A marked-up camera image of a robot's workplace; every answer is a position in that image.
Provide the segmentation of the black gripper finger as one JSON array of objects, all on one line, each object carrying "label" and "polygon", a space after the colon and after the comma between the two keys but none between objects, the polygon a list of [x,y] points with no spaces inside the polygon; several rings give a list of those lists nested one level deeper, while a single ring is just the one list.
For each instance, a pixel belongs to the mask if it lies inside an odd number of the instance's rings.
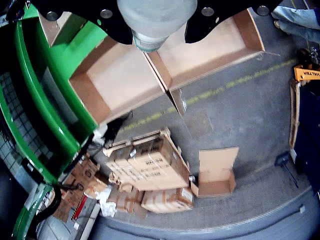
[{"label": "black gripper finger", "polygon": [[99,26],[113,40],[124,45],[133,43],[133,33],[126,24],[116,0],[31,0],[48,21],[70,12]]},{"label": "black gripper finger", "polygon": [[185,42],[201,41],[221,22],[248,8],[252,8],[259,16],[266,16],[281,2],[281,0],[199,0],[194,14],[186,23]]}]

